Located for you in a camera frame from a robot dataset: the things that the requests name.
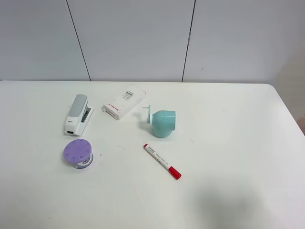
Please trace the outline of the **teal crank pencil sharpener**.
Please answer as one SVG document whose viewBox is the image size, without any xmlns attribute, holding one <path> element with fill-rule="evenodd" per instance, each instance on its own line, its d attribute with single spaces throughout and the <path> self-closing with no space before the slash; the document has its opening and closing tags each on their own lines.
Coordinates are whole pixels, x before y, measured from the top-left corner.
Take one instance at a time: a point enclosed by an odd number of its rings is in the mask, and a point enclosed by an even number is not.
<svg viewBox="0 0 305 229">
<path fill-rule="evenodd" d="M 154 114 L 151 113 L 151 106 L 145 105 L 143 109 L 148 110 L 147 124 L 152 126 L 153 134 L 158 138 L 168 137 L 176 128 L 176 112 L 160 110 Z"/>
</svg>

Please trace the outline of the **white grey stapler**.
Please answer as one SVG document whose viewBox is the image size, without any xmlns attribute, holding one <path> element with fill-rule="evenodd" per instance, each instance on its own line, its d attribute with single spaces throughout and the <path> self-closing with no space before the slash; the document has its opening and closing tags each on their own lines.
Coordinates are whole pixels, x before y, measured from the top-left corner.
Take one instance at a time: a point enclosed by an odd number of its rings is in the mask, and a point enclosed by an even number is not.
<svg viewBox="0 0 305 229">
<path fill-rule="evenodd" d="M 88 106 L 88 97 L 77 94 L 68 113 L 64 132 L 68 135 L 81 136 L 94 108 Z"/>
</svg>

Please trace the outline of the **white staples box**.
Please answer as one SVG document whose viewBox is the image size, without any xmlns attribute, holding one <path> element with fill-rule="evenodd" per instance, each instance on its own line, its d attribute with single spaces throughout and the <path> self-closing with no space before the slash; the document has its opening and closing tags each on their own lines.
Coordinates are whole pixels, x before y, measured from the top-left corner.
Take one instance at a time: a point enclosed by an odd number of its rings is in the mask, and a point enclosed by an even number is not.
<svg viewBox="0 0 305 229">
<path fill-rule="evenodd" d="M 146 92 L 135 85 L 129 85 L 122 93 L 106 103 L 102 111 L 115 120 L 121 120 L 129 111 L 146 97 Z"/>
</svg>

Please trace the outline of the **red capped white marker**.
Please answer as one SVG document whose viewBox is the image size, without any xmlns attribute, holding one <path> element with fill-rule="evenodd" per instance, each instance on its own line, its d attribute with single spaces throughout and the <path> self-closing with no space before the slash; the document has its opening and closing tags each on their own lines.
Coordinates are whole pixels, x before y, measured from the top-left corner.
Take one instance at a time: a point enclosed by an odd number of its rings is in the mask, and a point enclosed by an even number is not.
<svg viewBox="0 0 305 229">
<path fill-rule="evenodd" d="M 145 144 L 143 146 L 144 150 L 149 153 L 163 168 L 165 168 L 172 177 L 174 177 L 176 180 L 181 178 L 181 173 L 178 172 L 173 166 L 171 166 L 169 163 L 167 163 L 159 153 L 157 153 L 151 146 L 148 144 Z"/>
</svg>

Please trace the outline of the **purple lidded round container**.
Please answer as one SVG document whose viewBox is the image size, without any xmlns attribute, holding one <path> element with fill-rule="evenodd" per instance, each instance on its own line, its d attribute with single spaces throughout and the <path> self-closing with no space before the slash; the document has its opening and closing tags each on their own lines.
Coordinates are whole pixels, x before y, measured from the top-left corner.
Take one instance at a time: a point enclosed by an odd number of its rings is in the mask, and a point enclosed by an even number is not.
<svg viewBox="0 0 305 229">
<path fill-rule="evenodd" d="M 73 140 L 66 145 L 63 158 L 76 169 L 87 168 L 93 162 L 92 146 L 85 139 Z"/>
</svg>

